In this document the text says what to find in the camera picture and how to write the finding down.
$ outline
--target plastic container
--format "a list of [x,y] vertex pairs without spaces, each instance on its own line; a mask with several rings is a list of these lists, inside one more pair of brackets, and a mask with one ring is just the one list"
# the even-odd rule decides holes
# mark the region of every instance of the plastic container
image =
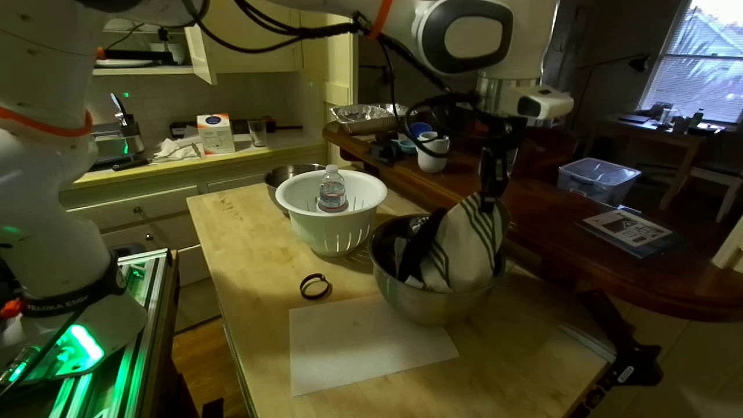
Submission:
[[372,234],[375,208],[388,197],[388,186],[375,177],[339,172],[348,201],[348,210],[339,215],[318,210],[324,172],[303,172],[276,189],[276,203],[288,211],[294,237],[318,256],[341,256],[360,246]]
[[557,189],[581,193],[603,205],[619,205],[641,169],[598,159],[581,159],[560,167]]
[[326,215],[339,215],[348,210],[345,182],[339,175],[339,167],[326,165],[324,177],[318,189],[318,210]]

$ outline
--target window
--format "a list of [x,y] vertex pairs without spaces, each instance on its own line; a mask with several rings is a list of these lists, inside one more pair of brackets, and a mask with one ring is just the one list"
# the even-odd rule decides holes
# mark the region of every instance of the window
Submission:
[[708,121],[743,112],[743,0],[688,0],[657,61],[641,109],[671,103],[679,116]]

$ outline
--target black clamp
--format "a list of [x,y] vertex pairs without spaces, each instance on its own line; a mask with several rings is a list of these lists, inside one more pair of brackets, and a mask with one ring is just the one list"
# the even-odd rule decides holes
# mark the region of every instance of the black clamp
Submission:
[[661,348],[633,341],[619,312],[603,292],[577,292],[577,301],[610,340],[618,355],[598,377],[598,381],[587,391],[581,404],[571,411],[571,418],[590,415],[590,411],[598,406],[598,402],[613,386],[657,386],[664,377],[657,366],[657,355]]

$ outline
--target chair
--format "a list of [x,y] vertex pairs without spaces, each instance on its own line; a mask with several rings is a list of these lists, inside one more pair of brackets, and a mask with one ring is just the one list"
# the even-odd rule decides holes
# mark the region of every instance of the chair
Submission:
[[700,152],[683,183],[692,177],[724,186],[714,216],[714,224],[721,224],[743,186],[743,134],[721,132],[709,137],[709,145]]

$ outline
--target white box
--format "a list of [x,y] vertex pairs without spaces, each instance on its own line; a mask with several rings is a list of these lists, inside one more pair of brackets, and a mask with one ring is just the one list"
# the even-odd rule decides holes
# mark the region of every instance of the white box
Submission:
[[581,159],[560,167],[557,189],[590,201],[619,205],[641,172],[598,159]]
[[207,153],[235,153],[230,114],[200,114],[194,126]]

